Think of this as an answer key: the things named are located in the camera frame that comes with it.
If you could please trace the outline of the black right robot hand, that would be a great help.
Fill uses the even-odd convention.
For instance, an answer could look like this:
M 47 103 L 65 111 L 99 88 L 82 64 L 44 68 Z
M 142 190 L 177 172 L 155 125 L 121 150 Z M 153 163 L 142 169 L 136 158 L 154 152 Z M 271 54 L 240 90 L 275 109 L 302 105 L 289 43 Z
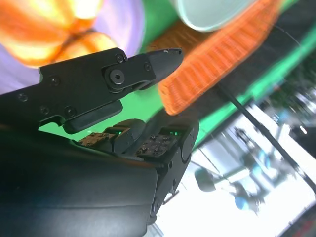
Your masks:
M 39 69 L 38 84 L 0 97 L 0 234 L 3 237 L 141 237 L 191 160 L 199 122 L 127 119 L 79 141 L 122 111 L 121 99 L 171 75 L 170 48 L 127 58 L 113 48 Z

